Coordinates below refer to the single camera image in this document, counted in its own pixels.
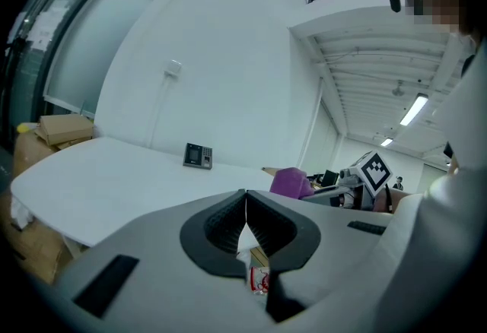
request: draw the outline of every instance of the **fluorescent light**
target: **fluorescent light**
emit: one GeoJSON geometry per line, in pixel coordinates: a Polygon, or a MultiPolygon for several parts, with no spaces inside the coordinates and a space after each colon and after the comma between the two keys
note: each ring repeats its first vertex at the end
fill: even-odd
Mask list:
{"type": "Polygon", "coordinates": [[[393,142],[392,138],[386,138],[382,144],[380,144],[381,147],[386,147],[389,145],[391,142],[393,142]]]}
{"type": "Polygon", "coordinates": [[[423,106],[428,102],[428,95],[418,94],[411,109],[407,112],[406,116],[401,121],[401,125],[407,126],[418,115],[423,106]]]}

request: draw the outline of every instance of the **desk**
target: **desk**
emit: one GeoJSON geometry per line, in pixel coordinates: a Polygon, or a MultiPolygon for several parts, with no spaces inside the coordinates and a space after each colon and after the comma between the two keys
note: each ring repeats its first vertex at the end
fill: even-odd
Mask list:
{"type": "MultiPolygon", "coordinates": [[[[213,163],[183,166],[183,157],[96,138],[69,147],[19,175],[12,195],[63,236],[94,246],[131,220],[152,211],[236,189],[269,191],[262,170],[213,163]]],[[[239,249],[258,246],[249,228],[239,249]]]]}

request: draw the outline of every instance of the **snack package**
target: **snack package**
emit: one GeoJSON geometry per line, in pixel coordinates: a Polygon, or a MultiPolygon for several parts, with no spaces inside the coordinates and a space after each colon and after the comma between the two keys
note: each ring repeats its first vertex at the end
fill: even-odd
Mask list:
{"type": "Polygon", "coordinates": [[[269,292],[269,267],[250,269],[250,289],[255,294],[267,295],[269,292]]]}

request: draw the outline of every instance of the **white curved wall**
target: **white curved wall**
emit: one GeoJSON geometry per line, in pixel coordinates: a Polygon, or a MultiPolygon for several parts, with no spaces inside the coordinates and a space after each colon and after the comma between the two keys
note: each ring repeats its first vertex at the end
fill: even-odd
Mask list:
{"type": "Polygon", "coordinates": [[[213,147],[216,162],[295,166],[318,85],[318,74],[286,27],[286,18],[304,5],[155,0],[107,74],[95,120],[100,133],[147,145],[157,105],[154,149],[182,154],[193,142],[213,147]],[[171,59],[183,68],[158,103],[171,59]]]}

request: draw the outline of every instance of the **purple cloth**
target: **purple cloth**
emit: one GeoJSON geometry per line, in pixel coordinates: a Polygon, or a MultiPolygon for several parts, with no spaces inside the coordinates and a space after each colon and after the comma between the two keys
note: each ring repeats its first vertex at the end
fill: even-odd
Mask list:
{"type": "Polygon", "coordinates": [[[289,198],[300,199],[314,193],[306,173],[298,168],[285,168],[275,173],[271,192],[289,198]]]}

